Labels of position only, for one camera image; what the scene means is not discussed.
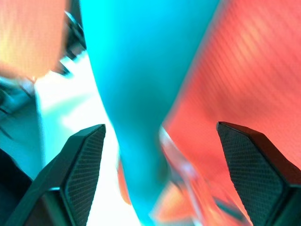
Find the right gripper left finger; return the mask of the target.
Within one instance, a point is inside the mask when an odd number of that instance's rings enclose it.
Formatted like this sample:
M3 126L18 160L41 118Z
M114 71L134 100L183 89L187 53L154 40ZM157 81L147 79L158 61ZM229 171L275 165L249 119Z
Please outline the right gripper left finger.
M82 129L70 136L18 197L12 201L6 226L85 226L99 179L104 124Z

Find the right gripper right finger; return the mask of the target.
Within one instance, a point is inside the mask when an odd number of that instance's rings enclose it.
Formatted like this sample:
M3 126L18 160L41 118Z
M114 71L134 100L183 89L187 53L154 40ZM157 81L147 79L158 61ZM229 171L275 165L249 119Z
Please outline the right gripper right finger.
M262 133L219 122L217 132L241 202L255 226L301 224L301 171Z

